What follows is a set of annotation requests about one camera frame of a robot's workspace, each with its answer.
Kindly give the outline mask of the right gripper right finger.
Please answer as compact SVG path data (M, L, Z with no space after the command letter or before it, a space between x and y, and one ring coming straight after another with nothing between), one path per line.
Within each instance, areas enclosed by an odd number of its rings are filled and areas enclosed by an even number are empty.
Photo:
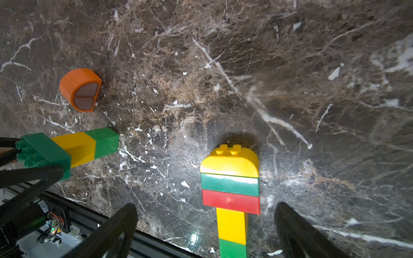
M285 202L276 206L274 222L285 258L347 258Z

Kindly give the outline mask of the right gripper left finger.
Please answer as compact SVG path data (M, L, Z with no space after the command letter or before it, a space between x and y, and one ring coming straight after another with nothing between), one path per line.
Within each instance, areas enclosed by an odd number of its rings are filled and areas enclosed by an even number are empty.
M138 215L132 203L124 205L65 258L125 258L129 254Z

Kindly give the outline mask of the green long lego front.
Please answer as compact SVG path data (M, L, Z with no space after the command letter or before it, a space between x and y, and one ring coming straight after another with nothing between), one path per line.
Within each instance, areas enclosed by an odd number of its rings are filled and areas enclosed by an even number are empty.
M71 156L44 133L24 135L15 146L21 153L17 154L18 161L26 168L60 166L63 177L60 181L71 176Z

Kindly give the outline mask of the green long lego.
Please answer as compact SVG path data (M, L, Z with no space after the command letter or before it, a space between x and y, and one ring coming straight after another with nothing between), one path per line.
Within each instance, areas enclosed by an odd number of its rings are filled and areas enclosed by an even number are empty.
M201 174L204 190L259 197L259 179L216 174Z
M17 154L18 161L26 168L60 166L63 177L60 181L71 176L71 156L44 133L24 135L15 146L21 153Z

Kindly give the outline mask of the yellow square lego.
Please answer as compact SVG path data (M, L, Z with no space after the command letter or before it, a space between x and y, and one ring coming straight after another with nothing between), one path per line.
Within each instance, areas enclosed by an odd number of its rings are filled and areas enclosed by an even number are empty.
M61 135L52 140L71 156L71 167L95 159L96 141L84 132Z
M246 245L248 214L222 208L217 208L216 214L219 238Z
M254 151L241 145L220 145L200 166L203 174L258 178L259 158Z

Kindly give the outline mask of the red long lego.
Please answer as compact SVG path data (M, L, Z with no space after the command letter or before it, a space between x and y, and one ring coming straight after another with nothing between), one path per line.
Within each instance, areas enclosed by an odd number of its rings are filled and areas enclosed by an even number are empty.
M202 197L206 206L260 215L260 198L256 196L203 189Z

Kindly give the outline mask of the green square lego front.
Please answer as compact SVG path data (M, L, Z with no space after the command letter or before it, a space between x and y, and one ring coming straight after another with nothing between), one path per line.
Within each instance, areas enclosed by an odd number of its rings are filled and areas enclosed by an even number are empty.
M246 245L219 239L219 251L221 258L247 258Z

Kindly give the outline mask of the green square lego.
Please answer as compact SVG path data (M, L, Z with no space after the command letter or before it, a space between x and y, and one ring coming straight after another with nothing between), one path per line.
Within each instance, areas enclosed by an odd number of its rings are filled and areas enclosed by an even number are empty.
M112 129L105 127L86 131L85 134L96 141L95 159L111 155L118 151L120 135Z
M219 239L219 251L221 258L247 258L246 245Z

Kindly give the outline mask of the green long lego back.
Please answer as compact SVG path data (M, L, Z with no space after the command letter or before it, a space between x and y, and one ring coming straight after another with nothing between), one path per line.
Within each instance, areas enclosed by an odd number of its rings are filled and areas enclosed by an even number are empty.
M259 197L259 179L216 174L201 174L204 190Z

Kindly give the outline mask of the yellow square lego back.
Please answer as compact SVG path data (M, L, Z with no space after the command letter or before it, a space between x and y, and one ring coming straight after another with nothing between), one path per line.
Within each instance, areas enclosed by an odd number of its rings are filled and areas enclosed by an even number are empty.
M203 174L258 178L259 158L254 151L241 145L220 145L200 166Z

